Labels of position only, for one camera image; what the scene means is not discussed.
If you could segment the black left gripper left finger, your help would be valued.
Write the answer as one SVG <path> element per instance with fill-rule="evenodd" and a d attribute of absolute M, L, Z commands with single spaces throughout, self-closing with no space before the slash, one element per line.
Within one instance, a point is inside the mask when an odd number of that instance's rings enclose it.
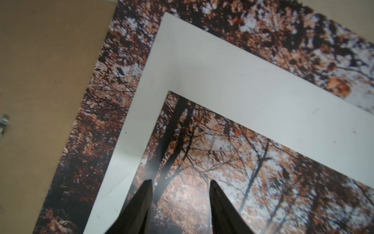
<path fill-rule="evenodd" d="M 148 234 L 153 200 L 152 180 L 145 180 L 106 231 L 107 234 Z"/>

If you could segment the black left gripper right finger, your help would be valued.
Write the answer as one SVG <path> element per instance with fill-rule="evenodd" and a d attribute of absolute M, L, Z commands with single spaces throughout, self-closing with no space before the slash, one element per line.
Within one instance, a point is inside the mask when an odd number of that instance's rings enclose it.
<path fill-rule="evenodd" d="M 214 234 L 254 234 L 215 180 L 210 182 L 209 199 Z"/>

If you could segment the autumn forest photo print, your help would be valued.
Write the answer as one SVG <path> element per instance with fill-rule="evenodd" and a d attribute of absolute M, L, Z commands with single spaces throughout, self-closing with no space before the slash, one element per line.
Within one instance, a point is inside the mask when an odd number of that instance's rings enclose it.
<path fill-rule="evenodd" d="M 85 234 L 165 13 L 374 116 L 373 43 L 297 1 L 118 1 L 35 234 Z M 256 234 L 374 231 L 374 186 L 173 91 L 123 206 L 148 179 L 151 234 L 212 233 L 212 180 Z"/>

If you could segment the white photo mat board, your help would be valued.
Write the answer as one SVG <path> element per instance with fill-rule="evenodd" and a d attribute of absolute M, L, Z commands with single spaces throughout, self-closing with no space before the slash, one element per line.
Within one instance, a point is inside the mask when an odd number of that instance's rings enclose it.
<path fill-rule="evenodd" d="M 168 91 L 374 185 L 372 114 L 165 13 L 84 233 L 117 219 Z"/>

